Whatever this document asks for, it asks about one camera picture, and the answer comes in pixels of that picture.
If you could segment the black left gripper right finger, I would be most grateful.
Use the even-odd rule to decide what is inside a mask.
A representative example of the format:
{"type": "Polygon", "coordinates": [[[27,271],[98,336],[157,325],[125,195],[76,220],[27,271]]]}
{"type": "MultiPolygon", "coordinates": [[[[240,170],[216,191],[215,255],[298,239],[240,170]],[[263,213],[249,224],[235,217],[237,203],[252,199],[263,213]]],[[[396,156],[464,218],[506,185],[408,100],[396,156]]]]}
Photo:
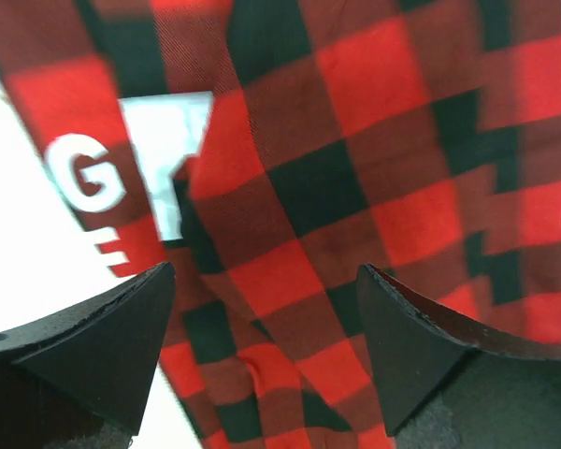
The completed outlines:
{"type": "Polygon", "coordinates": [[[371,265],[356,295],[389,436],[561,438],[561,347],[481,324],[371,265]]]}

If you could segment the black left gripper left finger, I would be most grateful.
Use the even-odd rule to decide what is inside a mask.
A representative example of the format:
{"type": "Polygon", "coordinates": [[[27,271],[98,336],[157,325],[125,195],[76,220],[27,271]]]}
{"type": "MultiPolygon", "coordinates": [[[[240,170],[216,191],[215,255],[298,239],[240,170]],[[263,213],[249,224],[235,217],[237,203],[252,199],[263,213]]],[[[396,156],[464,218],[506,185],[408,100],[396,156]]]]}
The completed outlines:
{"type": "Polygon", "coordinates": [[[136,435],[174,295],[161,263],[0,332],[0,435],[136,435]]]}

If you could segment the red black plaid shirt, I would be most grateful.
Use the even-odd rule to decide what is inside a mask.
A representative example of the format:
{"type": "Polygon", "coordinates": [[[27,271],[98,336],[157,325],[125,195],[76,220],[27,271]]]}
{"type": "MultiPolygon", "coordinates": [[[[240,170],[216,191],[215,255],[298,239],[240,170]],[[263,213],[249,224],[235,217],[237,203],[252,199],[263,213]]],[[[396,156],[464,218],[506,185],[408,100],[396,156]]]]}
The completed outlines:
{"type": "Polygon", "coordinates": [[[204,448],[393,446],[363,264],[561,346],[561,1],[0,1],[0,81],[204,448]]]}

